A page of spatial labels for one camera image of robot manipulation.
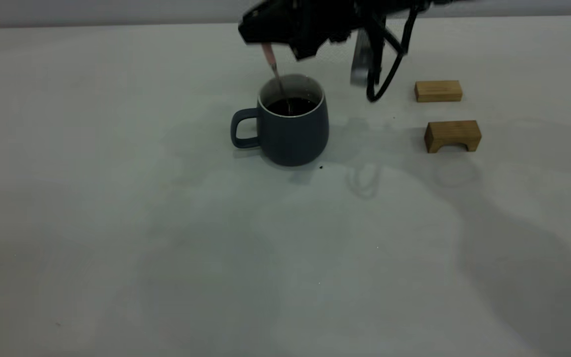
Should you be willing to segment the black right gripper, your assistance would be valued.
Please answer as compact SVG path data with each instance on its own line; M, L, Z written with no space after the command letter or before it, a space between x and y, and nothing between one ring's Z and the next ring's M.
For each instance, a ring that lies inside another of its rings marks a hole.
M261 0L238 31L247 44L288 44L297 61L327 41L345 42L362 25L361 0Z

